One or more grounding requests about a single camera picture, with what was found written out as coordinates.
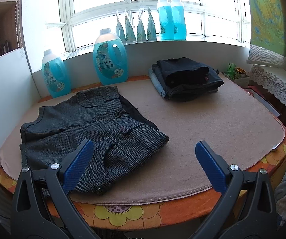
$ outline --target stack of folded clothes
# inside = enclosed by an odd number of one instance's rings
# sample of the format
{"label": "stack of folded clothes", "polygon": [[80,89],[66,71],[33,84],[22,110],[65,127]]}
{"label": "stack of folded clothes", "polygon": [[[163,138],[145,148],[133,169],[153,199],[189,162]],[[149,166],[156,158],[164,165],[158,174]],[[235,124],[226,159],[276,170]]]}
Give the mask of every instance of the stack of folded clothes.
{"label": "stack of folded clothes", "polygon": [[217,91],[224,84],[218,70],[186,57],[159,60],[148,69],[148,74],[158,93],[166,100],[192,100],[201,94]]}

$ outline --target houndstooth shorts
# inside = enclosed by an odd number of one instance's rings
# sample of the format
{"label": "houndstooth shorts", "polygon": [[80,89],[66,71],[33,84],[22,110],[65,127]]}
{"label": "houndstooth shorts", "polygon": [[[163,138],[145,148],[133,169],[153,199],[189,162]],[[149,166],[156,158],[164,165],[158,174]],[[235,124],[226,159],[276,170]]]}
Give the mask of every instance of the houndstooth shorts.
{"label": "houndstooth shorts", "polygon": [[85,138],[94,143],[94,153],[74,191],[97,194],[142,166],[169,141],[129,117],[116,87],[94,88],[56,106],[40,107],[37,120],[21,127],[22,166],[37,170],[60,163]]}

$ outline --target laundry detergent bottle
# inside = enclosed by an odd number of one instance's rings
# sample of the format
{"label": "laundry detergent bottle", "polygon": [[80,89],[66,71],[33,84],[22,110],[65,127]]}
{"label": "laundry detergent bottle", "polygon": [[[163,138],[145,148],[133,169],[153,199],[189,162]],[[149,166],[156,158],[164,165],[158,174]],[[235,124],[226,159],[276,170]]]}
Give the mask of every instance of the laundry detergent bottle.
{"label": "laundry detergent bottle", "polygon": [[94,43],[94,68],[103,85],[125,82],[128,76],[127,55],[120,38],[109,28],[101,29]]}
{"label": "laundry detergent bottle", "polygon": [[184,4],[181,0],[172,0],[172,15],[174,21],[174,39],[185,40],[187,36]]}
{"label": "laundry detergent bottle", "polygon": [[71,92],[71,81],[67,68],[62,59],[52,53],[51,49],[44,51],[41,71],[47,89],[53,98]]}
{"label": "laundry detergent bottle", "polygon": [[159,14],[159,23],[161,27],[160,37],[163,40],[174,39],[174,22],[172,16],[172,7],[168,0],[159,0],[157,3]]}

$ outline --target blue liquid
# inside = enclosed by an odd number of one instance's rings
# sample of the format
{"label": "blue liquid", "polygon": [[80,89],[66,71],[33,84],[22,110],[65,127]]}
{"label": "blue liquid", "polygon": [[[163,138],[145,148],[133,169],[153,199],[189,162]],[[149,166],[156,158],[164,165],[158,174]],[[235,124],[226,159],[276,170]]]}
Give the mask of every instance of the blue liquid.
{"label": "blue liquid", "polygon": [[158,8],[159,23],[161,25],[161,39],[174,39],[174,22],[171,6],[162,6]]}
{"label": "blue liquid", "polygon": [[95,44],[93,63],[103,85],[127,80],[127,55],[120,39]]}
{"label": "blue liquid", "polygon": [[70,77],[61,58],[58,57],[42,64],[42,75],[53,98],[67,95],[71,92]]}
{"label": "blue liquid", "polygon": [[186,39],[186,24],[184,17],[184,7],[174,6],[172,7],[173,21],[175,25],[174,39]]}

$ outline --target button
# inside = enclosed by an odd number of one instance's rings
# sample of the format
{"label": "button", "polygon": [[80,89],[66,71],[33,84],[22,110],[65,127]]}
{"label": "button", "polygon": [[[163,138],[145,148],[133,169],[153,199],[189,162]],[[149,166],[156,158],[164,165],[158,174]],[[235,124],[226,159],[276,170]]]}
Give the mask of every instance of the button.
{"label": "button", "polygon": [[121,112],[115,112],[115,117],[117,117],[117,118],[119,118],[120,116],[122,115],[122,113]]}
{"label": "button", "polygon": [[104,189],[102,189],[102,188],[98,188],[96,191],[95,191],[95,193],[98,195],[98,196],[101,196],[101,195],[103,195],[104,194]]}

